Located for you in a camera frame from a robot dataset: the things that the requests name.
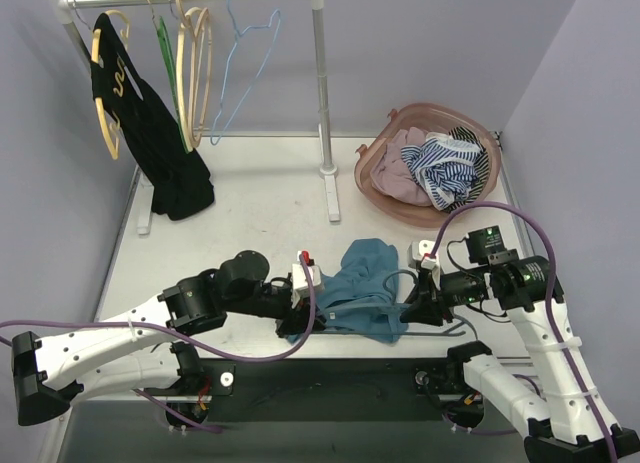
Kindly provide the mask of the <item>teal plastic hanger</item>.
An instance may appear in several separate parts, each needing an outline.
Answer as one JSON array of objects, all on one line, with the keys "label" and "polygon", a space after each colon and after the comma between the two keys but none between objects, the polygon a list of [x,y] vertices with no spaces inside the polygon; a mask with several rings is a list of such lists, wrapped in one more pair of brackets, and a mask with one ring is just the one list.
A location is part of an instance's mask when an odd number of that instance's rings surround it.
[{"label": "teal plastic hanger", "polygon": [[396,270],[366,284],[365,288],[374,289],[372,294],[342,300],[338,297],[345,296],[346,290],[340,289],[338,284],[346,280],[328,277],[328,288],[321,293],[317,303],[317,316],[324,318],[329,333],[364,336],[385,344],[396,343],[401,336],[453,339],[471,333],[478,338],[474,325],[462,316],[455,316],[457,323],[440,332],[411,331],[407,323],[400,321],[400,314],[407,307],[397,301],[401,275],[408,275],[414,283],[418,282],[417,275],[410,270]]}]

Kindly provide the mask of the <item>teal tank top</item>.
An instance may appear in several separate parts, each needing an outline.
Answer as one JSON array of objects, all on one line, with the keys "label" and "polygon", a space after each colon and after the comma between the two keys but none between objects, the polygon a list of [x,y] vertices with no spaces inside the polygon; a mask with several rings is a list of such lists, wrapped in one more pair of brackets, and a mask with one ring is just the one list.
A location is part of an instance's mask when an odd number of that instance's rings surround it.
[{"label": "teal tank top", "polygon": [[[399,267],[395,246],[388,245],[378,238],[358,239],[353,241],[344,253],[340,270],[333,276],[323,275],[324,290],[328,288],[327,278],[337,276],[346,280],[345,283],[338,284],[340,289],[346,290],[346,295],[339,296],[339,300],[372,294],[374,289],[365,288],[365,285],[396,270],[399,270]],[[321,293],[316,295],[316,314]]]}]

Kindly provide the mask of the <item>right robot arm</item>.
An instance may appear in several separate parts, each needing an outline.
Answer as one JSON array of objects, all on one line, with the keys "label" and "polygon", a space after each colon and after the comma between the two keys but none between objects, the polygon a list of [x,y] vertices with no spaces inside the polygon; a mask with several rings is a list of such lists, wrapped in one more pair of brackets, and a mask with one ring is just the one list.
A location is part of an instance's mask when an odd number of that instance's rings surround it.
[{"label": "right robot arm", "polygon": [[449,348],[434,369],[418,372],[418,387],[431,398],[479,394],[522,437],[531,462],[616,462],[637,453],[638,434],[619,424],[589,374],[549,261],[506,248],[496,226],[469,233],[465,244],[472,268],[449,274],[440,268],[434,242],[410,244],[408,264],[417,280],[401,321],[442,326],[456,307],[496,300],[522,339],[542,391],[527,388],[482,342]]}]

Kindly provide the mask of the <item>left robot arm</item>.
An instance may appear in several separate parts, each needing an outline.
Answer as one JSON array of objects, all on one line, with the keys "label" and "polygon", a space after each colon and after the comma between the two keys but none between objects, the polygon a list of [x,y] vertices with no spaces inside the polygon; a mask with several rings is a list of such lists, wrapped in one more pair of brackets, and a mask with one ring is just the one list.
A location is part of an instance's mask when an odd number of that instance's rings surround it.
[{"label": "left robot arm", "polygon": [[297,257],[287,276],[270,278],[268,260],[246,250],[110,319],[59,323],[57,335],[37,335],[35,321],[19,323],[10,343],[18,424],[48,422],[106,394],[199,390],[205,370],[198,352],[213,349],[196,337],[222,327],[231,313],[272,319],[278,336],[304,344],[319,326],[323,282],[307,252]]}]

